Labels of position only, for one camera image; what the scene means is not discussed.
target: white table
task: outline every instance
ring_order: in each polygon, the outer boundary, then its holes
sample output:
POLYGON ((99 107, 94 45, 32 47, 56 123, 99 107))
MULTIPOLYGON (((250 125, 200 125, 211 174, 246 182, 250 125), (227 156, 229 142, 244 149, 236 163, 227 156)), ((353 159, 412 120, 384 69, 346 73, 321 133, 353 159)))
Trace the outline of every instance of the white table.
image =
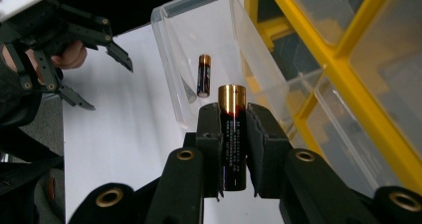
MULTIPOLYGON (((162 174, 168 154, 182 146, 158 48, 150 25, 114 40, 133 61, 133 74, 100 47, 85 64, 65 71, 66 82, 96 107, 64 103, 66 220, 95 188, 109 182, 142 187, 162 174)), ((206 198, 204 223, 283 223, 279 201, 248 188, 206 198)))

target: robotic arm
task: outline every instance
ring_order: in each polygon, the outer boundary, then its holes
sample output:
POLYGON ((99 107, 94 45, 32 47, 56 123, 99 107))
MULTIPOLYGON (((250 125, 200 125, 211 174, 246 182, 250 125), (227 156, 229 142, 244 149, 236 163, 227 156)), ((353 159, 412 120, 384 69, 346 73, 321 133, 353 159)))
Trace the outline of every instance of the robotic arm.
POLYGON ((61 54, 74 40, 87 48, 104 46, 107 53, 132 72, 127 52, 112 40, 109 20, 80 11, 56 0, 0 0, 0 42, 4 43, 17 67, 24 90, 54 93, 71 106, 94 110, 94 106, 63 83, 61 70, 50 57, 61 54), (38 82, 25 51, 34 50, 45 83, 38 82))

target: battery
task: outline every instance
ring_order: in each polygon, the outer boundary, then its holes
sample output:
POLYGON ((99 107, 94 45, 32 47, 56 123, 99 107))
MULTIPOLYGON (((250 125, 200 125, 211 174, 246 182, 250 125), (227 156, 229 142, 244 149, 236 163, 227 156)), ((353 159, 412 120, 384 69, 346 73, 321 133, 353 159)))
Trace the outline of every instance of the battery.
POLYGON ((238 85, 218 88, 224 191, 246 188, 246 89, 238 85))
POLYGON ((198 85, 196 95, 200 98, 210 96, 211 57, 207 54, 199 56, 198 85))

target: brass ring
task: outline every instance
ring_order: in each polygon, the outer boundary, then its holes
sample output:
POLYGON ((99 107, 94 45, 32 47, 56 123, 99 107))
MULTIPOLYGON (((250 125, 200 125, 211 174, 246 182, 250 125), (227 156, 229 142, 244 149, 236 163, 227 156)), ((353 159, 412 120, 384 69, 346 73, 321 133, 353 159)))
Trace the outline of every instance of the brass ring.
POLYGON ((186 161, 190 160, 195 156, 195 153, 191 150, 181 150, 177 152, 177 158, 180 160, 186 161))
POLYGON ((388 197, 393 201, 397 206, 404 208, 411 212, 418 212, 422 210, 422 204, 415 200, 412 196, 407 195, 406 193, 394 191, 391 192, 388 197))
POLYGON ((314 161, 316 157, 307 151, 298 151, 296 152, 296 157, 302 161, 314 161))
POLYGON ((98 207, 111 207, 114 206, 117 202, 121 200, 123 197, 123 190, 118 187, 110 188, 109 190, 104 191, 97 197, 96 204, 98 207), (108 195, 115 195, 115 198, 109 200, 109 198, 105 198, 108 195))

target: person's arm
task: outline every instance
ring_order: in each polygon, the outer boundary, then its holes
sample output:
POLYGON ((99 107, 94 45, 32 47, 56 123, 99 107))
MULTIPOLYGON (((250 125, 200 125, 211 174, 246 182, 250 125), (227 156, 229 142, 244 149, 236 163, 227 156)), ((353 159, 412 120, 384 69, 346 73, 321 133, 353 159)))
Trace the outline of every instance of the person's arm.
MULTIPOLYGON (((43 78, 33 51, 28 50, 26 54, 37 72, 40 83, 42 83, 43 78)), ((75 41, 68 46, 62 55, 53 56, 51 59, 55 67, 66 70, 79 68, 86 57, 87 48, 81 41, 75 41)), ((19 77, 16 74, 16 66, 9 52, 6 47, 0 45, 0 118, 15 108, 22 96, 26 94, 28 92, 21 87, 19 77)))

